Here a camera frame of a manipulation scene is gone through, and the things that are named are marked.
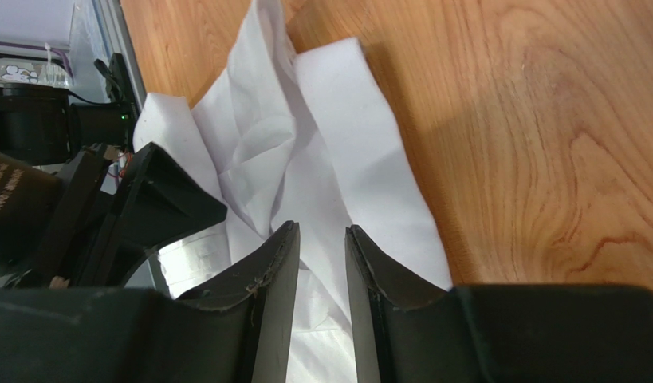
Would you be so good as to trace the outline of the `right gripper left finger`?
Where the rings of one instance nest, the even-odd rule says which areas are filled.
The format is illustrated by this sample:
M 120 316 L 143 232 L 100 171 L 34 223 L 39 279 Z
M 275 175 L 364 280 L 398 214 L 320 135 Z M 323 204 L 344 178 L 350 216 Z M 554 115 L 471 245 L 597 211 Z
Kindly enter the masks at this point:
M 0 382 L 283 382 L 300 228 L 173 299 L 156 290 L 0 290 Z

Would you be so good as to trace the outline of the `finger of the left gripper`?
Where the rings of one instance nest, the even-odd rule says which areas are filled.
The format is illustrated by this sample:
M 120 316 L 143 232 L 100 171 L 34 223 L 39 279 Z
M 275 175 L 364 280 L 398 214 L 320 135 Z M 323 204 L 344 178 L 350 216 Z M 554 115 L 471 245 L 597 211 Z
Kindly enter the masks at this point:
M 124 286 L 157 250 L 223 222 L 226 213 L 163 148 L 147 144 L 116 193 L 98 195 L 73 252 L 73 284 Z

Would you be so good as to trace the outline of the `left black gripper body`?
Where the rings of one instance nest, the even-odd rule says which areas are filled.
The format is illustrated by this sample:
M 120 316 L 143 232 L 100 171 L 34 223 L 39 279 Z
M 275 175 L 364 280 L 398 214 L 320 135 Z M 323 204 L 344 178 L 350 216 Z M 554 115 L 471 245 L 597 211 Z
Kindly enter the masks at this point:
M 18 205 L 34 229 L 31 249 L 18 262 L 18 287 L 48 287 L 54 279 L 70 286 L 123 286 L 146 260 L 146 248 L 134 239 L 130 222 L 146 176 L 146 152 L 128 164 L 115 194 L 103 193 L 107 172 L 102 147 L 80 152 L 57 174 L 31 166 L 18 169 L 18 190 L 32 207 Z

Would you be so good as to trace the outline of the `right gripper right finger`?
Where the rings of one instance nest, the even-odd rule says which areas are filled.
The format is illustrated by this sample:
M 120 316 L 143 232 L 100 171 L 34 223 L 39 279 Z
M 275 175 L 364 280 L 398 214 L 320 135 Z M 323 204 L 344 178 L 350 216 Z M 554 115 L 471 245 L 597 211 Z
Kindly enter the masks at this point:
M 361 382 L 653 382 L 653 292 L 628 285 L 443 290 L 345 232 Z

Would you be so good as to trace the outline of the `white long sleeve shirt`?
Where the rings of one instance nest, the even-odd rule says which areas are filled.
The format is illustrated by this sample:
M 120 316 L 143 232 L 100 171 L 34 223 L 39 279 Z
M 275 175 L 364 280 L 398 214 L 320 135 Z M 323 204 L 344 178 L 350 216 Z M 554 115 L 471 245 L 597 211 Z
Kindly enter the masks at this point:
M 226 68 L 194 107 L 149 93 L 133 144 L 163 148 L 228 208 L 224 223 L 160 248 L 177 298 L 301 231 L 287 381 L 357 379 L 344 233 L 357 224 L 404 266 L 452 285 L 435 220 L 391 106 L 357 38 L 296 53 L 278 1 L 253 1 Z

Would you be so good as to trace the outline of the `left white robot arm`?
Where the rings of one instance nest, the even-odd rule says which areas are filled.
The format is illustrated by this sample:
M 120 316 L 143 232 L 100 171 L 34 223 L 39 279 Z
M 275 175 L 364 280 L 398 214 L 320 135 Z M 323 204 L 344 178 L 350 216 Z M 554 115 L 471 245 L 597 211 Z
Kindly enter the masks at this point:
M 129 101 L 0 87 L 0 277 L 7 288 L 123 286 L 154 252 L 226 218 L 158 144 L 134 149 Z

